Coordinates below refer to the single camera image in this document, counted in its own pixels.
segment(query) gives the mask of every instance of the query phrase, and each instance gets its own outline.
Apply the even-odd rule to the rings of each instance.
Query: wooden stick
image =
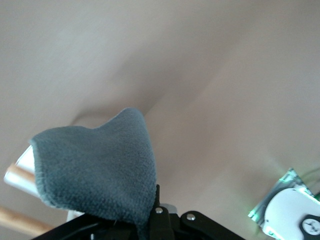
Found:
[[[44,222],[1,206],[0,225],[32,237],[42,235],[54,228]]]
[[[26,179],[32,183],[35,183],[35,175],[33,175],[32,173],[22,169],[21,167],[15,165],[14,163],[12,163],[9,168],[7,169],[7,172],[9,173],[14,173],[18,176],[20,176],[23,179]]]

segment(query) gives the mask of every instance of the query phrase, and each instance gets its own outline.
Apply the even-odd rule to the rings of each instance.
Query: screw head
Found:
[[[157,208],[155,209],[155,212],[156,212],[157,214],[162,214],[164,211],[162,210],[161,207],[157,207]]]
[[[188,213],[186,215],[186,219],[188,219],[189,221],[194,221],[194,220],[196,220],[196,216],[193,215],[192,213]]]

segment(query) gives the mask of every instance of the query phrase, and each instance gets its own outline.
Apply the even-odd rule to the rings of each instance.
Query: beige ceiling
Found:
[[[0,1],[0,173],[45,129],[136,107],[161,201],[267,239],[249,211],[289,167],[320,167],[319,12],[316,0]],[[0,192],[1,206],[65,220]],[[0,239],[28,236],[0,227]]]

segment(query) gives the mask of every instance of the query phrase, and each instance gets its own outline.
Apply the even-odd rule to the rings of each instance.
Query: white surface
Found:
[[[160,200],[246,240],[293,167],[320,167],[320,1],[0,1],[0,172],[49,128],[145,115]],[[317,191],[319,172],[304,180]],[[0,205],[56,209],[4,182]],[[28,239],[0,229],[0,239]]]
[[[35,174],[35,158],[33,148],[30,145],[15,163],[20,168]]]
[[[30,182],[12,172],[7,172],[3,180],[6,184],[39,198],[39,193],[34,182]]]

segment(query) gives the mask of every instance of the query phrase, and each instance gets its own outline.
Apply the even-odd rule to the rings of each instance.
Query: gray fleece cloth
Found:
[[[136,224],[140,239],[148,238],[156,166],[141,112],[126,108],[94,129],[49,129],[30,144],[36,186],[44,203]]]

